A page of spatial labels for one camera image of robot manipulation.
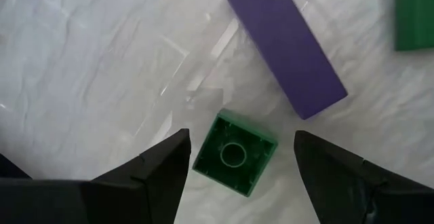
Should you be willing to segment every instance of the clear plastic sheet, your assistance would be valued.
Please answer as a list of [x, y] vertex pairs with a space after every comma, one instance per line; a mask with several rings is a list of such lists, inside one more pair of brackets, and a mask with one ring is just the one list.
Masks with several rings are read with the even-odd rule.
[[193, 162], [225, 107], [279, 146], [250, 198], [190, 172], [177, 223], [318, 223], [296, 130], [434, 187], [432, 51], [393, 51], [393, 0], [295, 1], [349, 91], [307, 121], [225, 0], [0, 0], [0, 151], [91, 179], [190, 128]]

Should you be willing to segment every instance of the green lego brick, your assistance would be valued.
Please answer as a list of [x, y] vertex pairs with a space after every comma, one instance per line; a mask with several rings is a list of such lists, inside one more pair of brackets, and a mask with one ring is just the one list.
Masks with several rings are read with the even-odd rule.
[[434, 0], [395, 0], [395, 49], [434, 47]]
[[225, 109], [218, 114], [193, 169], [250, 196], [277, 141], [245, 118]]

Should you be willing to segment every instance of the purple foam block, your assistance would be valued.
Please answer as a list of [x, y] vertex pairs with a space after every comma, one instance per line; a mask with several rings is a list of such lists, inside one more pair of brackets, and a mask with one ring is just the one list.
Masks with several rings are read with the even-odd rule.
[[347, 96], [292, 0], [229, 3], [302, 119]]

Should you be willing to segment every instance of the lego brick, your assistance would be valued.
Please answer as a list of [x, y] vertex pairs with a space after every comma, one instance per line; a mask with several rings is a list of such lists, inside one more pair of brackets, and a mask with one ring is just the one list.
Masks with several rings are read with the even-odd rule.
[[395, 0], [395, 49], [434, 47], [434, 0]]
[[277, 141], [227, 110], [217, 114], [193, 169], [250, 196]]
[[292, 0], [228, 1], [302, 119], [347, 96]]

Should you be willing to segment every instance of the purple block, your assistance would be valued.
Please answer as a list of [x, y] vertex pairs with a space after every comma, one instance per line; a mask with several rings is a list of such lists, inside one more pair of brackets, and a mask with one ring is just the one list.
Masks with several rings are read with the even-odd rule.
[[292, 0], [229, 3], [302, 119], [347, 96]]

